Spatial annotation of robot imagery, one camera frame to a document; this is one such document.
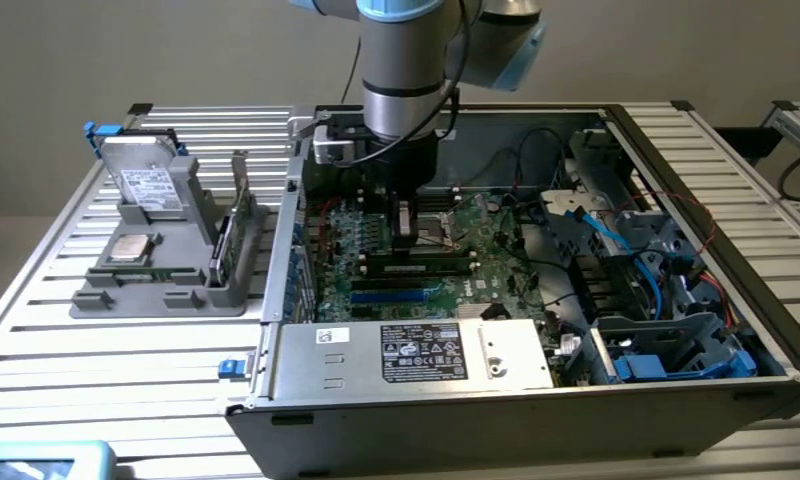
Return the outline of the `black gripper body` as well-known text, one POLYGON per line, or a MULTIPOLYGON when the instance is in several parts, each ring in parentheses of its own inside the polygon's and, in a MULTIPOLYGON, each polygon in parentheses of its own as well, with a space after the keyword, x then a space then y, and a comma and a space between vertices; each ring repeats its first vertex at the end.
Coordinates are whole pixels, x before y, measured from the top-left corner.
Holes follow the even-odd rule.
POLYGON ((365 163, 364 170, 377 185, 399 199, 411 199, 419 188, 432 181, 437 172, 439 137, 407 141, 376 160, 365 163))

